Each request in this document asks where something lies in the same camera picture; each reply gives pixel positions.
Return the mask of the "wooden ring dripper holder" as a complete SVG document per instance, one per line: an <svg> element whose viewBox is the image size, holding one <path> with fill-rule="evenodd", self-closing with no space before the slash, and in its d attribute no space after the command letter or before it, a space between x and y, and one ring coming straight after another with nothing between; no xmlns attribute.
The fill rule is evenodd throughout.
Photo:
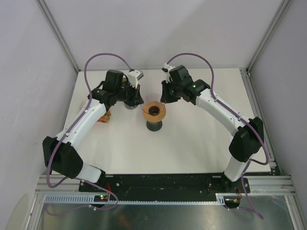
<svg viewBox="0 0 307 230"><path fill-rule="evenodd" d="M142 114L146 121L159 122L166 116L166 107L164 103L151 101L142 105Z"/></svg>

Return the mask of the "dark glass jar wooden band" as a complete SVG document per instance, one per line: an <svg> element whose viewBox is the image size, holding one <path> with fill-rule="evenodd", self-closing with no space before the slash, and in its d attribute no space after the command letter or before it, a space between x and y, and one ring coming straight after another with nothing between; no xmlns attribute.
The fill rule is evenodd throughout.
<svg viewBox="0 0 307 230"><path fill-rule="evenodd" d="M125 107L130 110L137 108L137 106L135 106L134 104L134 96L136 94L137 89L130 86L128 77L126 75L124 75L124 79L122 80L122 88L125 96L123 101Z"/></svg>

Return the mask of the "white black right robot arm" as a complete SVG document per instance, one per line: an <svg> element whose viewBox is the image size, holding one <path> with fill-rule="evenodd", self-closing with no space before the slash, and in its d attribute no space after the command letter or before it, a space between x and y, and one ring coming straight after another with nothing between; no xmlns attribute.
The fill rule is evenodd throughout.
<svg viewBox="0 0 307 230"><path fill-rule="evenodd" d="M164 64L162 71L166 74L166 79L162 81L162 103L174 103L180 99L192 103L208 112L231 134L233 139L228 147L231 158L222 174L221 186L226 192L233 192L238 188L238 180L248 162L262 147L263 121L259 117L251 119L234 111L220 100L209 84L201 79L194 81L183 65L173 67Z"/></svg>

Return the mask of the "pink transparent cone dripper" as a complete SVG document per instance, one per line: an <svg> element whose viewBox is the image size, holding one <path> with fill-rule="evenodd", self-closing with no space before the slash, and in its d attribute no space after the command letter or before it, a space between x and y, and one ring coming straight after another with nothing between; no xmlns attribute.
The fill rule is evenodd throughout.
<svg viewBox="0 0 307 230"><path fill-rule="evenodd" d="M161 102L161 95L150 93L144 97L144 103L141 105L142 114L146 120L160 121L165 117L165 103Z"/></svg>

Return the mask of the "aluminium corner post left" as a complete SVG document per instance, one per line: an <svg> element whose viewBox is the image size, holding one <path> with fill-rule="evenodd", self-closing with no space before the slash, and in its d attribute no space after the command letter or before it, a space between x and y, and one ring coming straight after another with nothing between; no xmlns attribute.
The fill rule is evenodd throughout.
<svg viewBox="0 0 307 230"><path fill-rule="evenodd" d="M56 20L54 19L47 3L45 0L36 0L36 3L41 10L46 22L48 23L52 33L54 34L56 40L59 43L60 48L63 50L66 58L68 59L71 67L74 69L76 73L80 71L80 68L77 65L77 62L75 58L72 55L72 52L67 44L67 42L64 39L64 36L62 35L59 26L56 23Z"/></svg>

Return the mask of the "aluminium corner post right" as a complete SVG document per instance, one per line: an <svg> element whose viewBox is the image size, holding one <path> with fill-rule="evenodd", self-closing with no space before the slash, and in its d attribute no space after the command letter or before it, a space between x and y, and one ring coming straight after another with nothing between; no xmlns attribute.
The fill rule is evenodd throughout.
<svg viewBox="0 0 307 230"><path fill-rule="evenodd" d="M269 41L271 40L272 36L274 35L276 29L278 28L279 24L281 23L282 19L284 18L286 12L288 11L292 0L283 0L281 1L278 9L276 10L272 20L270 21L259 45L257 46L250 62L246 67L246 72L249 74L255 64L257 63L258 59L260 58L261 54L263 53L265 47L268 45Z"/></svg>

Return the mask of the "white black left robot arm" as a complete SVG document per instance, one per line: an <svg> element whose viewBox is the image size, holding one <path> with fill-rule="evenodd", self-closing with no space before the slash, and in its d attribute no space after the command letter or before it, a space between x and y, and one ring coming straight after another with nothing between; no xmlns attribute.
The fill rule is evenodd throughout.
<svg viewBox="0 0 307 230"><path fill-rule="evenodd" d="M47 136L43 140L47 170L70 179L89 181L92 189L102 191L106 186L104 172L84 163L77 150L93 125L117 102L129 107L143 104L139 85L142 77L140 70L130 70L127 74L108 70L105 79L89 91L85 105L73 121L54 138Z"/></svg>

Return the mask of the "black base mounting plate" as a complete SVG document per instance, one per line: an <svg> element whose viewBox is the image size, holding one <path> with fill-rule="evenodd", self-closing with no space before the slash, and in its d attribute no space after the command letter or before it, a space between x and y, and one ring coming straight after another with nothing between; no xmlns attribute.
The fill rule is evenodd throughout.
<svg viewBox="0 0 307 230"><path fill-rule="evenodd" d="M126 202L206 202L217 193L250 192L248 179L231 182L223 173L109 174L96 185Z"/></svg>

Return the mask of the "aluminium corner post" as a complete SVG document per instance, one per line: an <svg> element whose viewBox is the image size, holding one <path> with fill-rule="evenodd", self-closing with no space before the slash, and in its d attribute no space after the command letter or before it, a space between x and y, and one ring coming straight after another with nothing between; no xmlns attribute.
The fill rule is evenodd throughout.
<svg viewBox="0 0 307 230"><path fill-rule="evenodd" d="M46 22L48 23L52 33L54 34L56 40L59 43L60 48L63 50L66 58L68 59L71 67L74 69L76 73L80 71L80 68L77 65L77 62L75 58L72 55L72 52L67 44L67 42L64 39L64 36L62 35L59 26L56 23L56 20L54 19L47 3L45 0L36 0L36 3L41 10Z"/></svg>
<svg viewBox="0 0 307 230"><path fill-rule="evenodd" d="M268 45L269 41L271 40L272 36L274 35L276 29L278 28L279 24L281 23L282 19L284 18L286 12L288 11L292 0L283 0L281 1L278 9L276 10L272 20L270 21L259 45L257 46L250 62L246 67L246 72L249 74L255 64L257 63L258 59L260 58L261 54L263 53L265 47Z"/></svg>

